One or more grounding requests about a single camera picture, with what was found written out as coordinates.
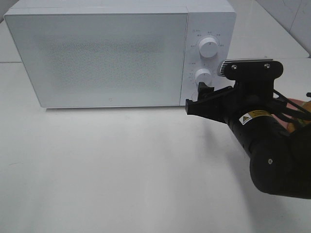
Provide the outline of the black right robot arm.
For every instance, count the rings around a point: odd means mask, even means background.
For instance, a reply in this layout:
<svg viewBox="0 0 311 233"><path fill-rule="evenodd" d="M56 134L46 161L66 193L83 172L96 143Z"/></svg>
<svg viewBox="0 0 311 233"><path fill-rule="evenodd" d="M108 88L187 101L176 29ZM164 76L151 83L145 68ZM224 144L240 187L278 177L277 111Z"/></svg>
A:
<svg viewBox="0 0 311 233"><path fill-rule="evenodd" d="M311 113L272 85L235 83L214 90L204 83L186 113L229 126L250 158L250 176L264 193L311 197Z"/></svg>

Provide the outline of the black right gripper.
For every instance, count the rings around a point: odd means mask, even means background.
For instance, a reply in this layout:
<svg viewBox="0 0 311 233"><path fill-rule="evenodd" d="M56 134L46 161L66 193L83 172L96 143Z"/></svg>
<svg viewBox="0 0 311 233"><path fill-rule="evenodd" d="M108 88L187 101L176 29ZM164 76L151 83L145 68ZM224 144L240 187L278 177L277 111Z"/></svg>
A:
<svg viewBox="0 0 311 233"><path fill-rule="evenodd" d="M198 100L186 100L187 115L199 116L227 125L235 122L276 122L268 106L273 101L273 81L236 81L219 90L198 84Z"/></svg>

